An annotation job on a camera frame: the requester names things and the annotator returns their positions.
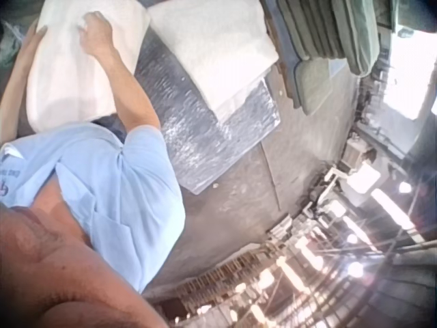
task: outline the person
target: person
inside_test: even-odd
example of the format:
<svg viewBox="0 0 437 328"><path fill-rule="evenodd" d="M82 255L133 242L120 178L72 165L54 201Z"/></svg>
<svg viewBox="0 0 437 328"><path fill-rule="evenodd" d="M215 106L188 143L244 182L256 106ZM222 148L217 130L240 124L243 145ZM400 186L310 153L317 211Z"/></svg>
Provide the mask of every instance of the person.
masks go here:
<svg viewBox="0 0 437 328"><path fill-rule="evenodd" d="M181 190L158 116L123 65L111 24L99 12L85 22L78 42L106 72L128 134L122 144L106 128L78 123L13 141L33 57L50 33L34 23L0 104L1 140L9 141L0 151L2 327L166 327L138 292L183 231Z"/></svg>

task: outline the concrete floor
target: concrete floor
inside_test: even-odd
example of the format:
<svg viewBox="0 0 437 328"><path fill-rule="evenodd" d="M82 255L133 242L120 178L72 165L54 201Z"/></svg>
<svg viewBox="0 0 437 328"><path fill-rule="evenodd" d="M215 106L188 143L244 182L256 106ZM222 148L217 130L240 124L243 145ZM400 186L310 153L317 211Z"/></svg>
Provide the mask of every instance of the concrete floor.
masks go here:
<svg viewBox="0 0 437 328"><path fill-rule="evenodd" d="M145 296L159 297L248 243L262 241L286 213L299 211L314 174L341 156L357 85L348 67L333 77L332 94L311 117L293 109L276 68L268 80L281 124L221 176L216 188L198 196L182 191L185 230Z"/></svg>

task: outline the bare skin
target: bare skin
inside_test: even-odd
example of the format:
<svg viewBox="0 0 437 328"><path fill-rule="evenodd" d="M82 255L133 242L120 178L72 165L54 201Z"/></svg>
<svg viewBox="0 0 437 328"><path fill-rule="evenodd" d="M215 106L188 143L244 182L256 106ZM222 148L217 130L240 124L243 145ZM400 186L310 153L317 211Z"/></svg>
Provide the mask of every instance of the bare skin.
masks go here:
<svg viewBox="0 0 437 328"><path fill-rule="evenodd" d="M47 32L43 27L36 32L37 21L33 22L17 55L14 69L0 103L0 145L16 139L18 112L32 67L33 58L41 40Z"/></svg>
<svg viewBox="0 0 437 328"><path fill-rule="evenodd" d="M107 73L126 130L145 124L159 128L149 98L113 45L109 22L99 12L85 15L85 21L81 46ZM17 57L0 104L1 144L16 138L27 76L45 33L36 33L34 23ZM56 175L31 208L0 206L0 326L6 320L6 327L106 327L100 326L106 322L120 322L114 327L167 327L93 251L62 199Z"/></svg>

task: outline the hand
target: hand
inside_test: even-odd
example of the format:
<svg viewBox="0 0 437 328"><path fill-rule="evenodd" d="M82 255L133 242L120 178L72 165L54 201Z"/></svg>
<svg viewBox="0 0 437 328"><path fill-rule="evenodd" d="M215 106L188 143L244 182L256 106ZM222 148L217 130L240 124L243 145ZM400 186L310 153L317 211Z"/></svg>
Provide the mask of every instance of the hand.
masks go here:
<svg viewBox="0 0 437 328"><path fill-rule="evenodd" d="M79 27L82 49L101 62L115 50L112 26L101 12L89 12L84 19L86 28Z"/></svg>
<svg viewBox="0 0 437 328"><path fill-rule="evenodd" d="M36 32L37 24L38 20L35 20L30 26L15 61L14 69L20 74L23 74L24 77L29 75L33 59L35 58L36 50L38 49L41 40L47 32L47 26L44 26L38 32Z"/></svg>

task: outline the white cushion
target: white cushion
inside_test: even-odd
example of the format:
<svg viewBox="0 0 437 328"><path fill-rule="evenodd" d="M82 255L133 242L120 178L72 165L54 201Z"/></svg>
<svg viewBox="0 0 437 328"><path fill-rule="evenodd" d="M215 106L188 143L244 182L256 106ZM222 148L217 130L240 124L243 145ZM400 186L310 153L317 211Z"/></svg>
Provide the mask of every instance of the white cushion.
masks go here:
<svg viewBox="0 0 437 328"><path fill-rule="evenodd" d="M148 10L151 26L219 121L278 60L259 0L170 0Z"/></svg>
<svg viewBox="0 0 437 328"><path fill-rule="evenodd" d="M115 113L109 80L79 44L77 26L87 12L100 11L113 26L123 62L135 71L150 23L137 0L46 0L38 28L48 31L36 53L27 86L27 116L36 132L92 121Z"/></svg>

